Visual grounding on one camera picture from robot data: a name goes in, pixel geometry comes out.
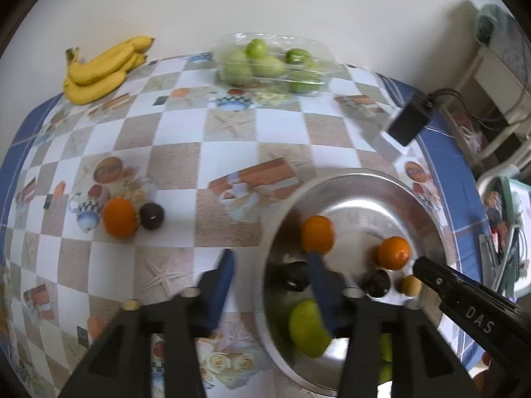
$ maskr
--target metal bowl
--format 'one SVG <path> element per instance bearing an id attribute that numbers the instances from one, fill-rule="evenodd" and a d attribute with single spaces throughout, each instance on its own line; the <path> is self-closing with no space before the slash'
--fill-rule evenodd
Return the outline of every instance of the metal bowl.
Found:
<path id="1" fill-rule="evenodd" d="M 281 205 L 262 240 L 257 328 L 269 355 L 289 378 L 312 392 L 336 396 L 348 339 L 334 339 L 317 359 L 294 347 L 288 331 L 289 314 L 297 303 L 313 296 L 310 287 L 303 292 L 291 291 L 278 277 L 282 264 L 304 260 L 300 228 L 312 215 L 325 215 L 333 221 L 335 243 L 325 262 L 342 272 L 347 281 L 361 283 L 367 272 L 377 268 L 371 252 L 383 239 L 404 237 L 412 248 L 410 262 L 401 271 L 388 271 L 391 290 L 378 300 L 416 305 L 436 325 L 441 312 L 435 292 L 423 287 L 411 300 L 397 289 L 403 276 L 412 273 L 413 262 L 420 255 L 444 264 L 444 247 L 431 213 L 407 186 L 384 173 L 352 169 L 318 178 L 304 184 Z"/>

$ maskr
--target plastic container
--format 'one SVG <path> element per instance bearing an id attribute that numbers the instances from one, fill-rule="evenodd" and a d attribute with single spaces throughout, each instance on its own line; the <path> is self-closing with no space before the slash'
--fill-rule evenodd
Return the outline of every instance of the plastic container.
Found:
<path id="1" fill-rule="evenodd" d="M 246 48 L 253 39 L 267 45 L 266 57 L 249 58 Z M 310 53 L 301 63 L 288 64 L 290 49 Z M 315 94 L 326 89 L 340 67 L 330 50 L 309 38 L 265 33 L 234 33 L 223 36 L 214 50 L 220 79 L 243 88 L 273 87 L 276 91 Z"/>

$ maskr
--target orange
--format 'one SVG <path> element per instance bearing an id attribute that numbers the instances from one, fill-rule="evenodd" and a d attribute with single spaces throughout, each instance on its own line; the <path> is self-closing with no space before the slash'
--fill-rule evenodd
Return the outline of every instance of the orange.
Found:
<path id="1" fill-rule="evenodd" d="M 102 216 L 105 231 L 113 237 L 129 237 L 136 231 L 136 212 L 127 199 L 109 200 Z"/>
<path id="2" fill-rule="evenodd" d="M 401 270 L 410 260 L 411 247 L 402 237 L 392 236 L 384 239 L 378 249 L 378 263 L 389 270 Z"/>
<path id="3" fill-rule="evenodd" d="M 302 224 L 302 249 L 326 254 L 334 245 L 334 227 L 330 219 L 313 215 Z"/>

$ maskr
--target wall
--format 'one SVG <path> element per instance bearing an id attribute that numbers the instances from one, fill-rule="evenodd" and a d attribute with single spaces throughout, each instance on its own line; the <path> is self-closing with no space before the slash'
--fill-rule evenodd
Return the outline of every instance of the wall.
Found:
<path id="1" fill-rule="evenodd" d="M 92 58 L 150 34 L 158 58 L 211 49 L 222 34 L 278 32 L 429 91 L 473 55 L 474 6 L 486 2 L 498 0 L 39 0 L 0 59 L 0 157 L 26 114 L 60 92 L 68 47 Z"/>

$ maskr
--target white lettering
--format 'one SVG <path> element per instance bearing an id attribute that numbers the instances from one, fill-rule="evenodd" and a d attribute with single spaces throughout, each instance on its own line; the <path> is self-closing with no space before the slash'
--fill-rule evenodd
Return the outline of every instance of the white lettering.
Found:
<path id="1" fill-rule="evenodd" d="M 480 315 L 476 320 L 474 320 L 474 323 L 477 324 L 477 326 L 481 327 L 482 321 L 483 321 L 483 314 Z"/>
<path id="2" fill-rule="evenodd" d="M 471 319 L 474 316 L 474 314 L 476 314 L 476 309 L 471 305 L 468 311 L 466 312 L 465 316 Z"/>
<path id="3" fill-rule="evenodd" d="M 493 326 L 494 322 L 492 320 L 488 321 L 487 326 L 485 327 L 485 329 L 483 329 L 483 332 L 485 332 L 486 334 L 490 333 L 490 331 L 492 331 Z"/>

